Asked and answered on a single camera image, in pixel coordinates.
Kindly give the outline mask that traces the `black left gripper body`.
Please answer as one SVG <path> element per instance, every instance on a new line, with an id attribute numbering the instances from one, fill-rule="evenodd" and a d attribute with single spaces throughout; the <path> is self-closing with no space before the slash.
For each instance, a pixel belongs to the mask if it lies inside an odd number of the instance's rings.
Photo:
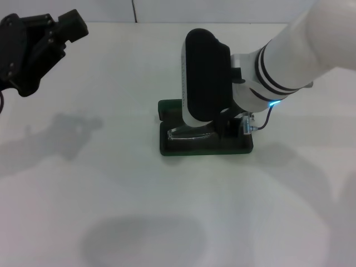
<path id="1" fill-rule="evenodd" d="M 22 97 L 38 90 L 41 78 L 31 62 L 33 44 L 15 13 L 1 20 L 1 89 L 14 88 Z"/>

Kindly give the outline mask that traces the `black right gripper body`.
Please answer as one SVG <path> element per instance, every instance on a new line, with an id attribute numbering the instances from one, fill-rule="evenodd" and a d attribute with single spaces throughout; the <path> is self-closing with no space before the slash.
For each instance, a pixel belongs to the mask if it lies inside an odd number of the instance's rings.
<path id="1" fill-rule="evenodd" d="M 241 131 L 242 114 L 230 115 L 225 126 L 225 137 L 238 138 Z"/>

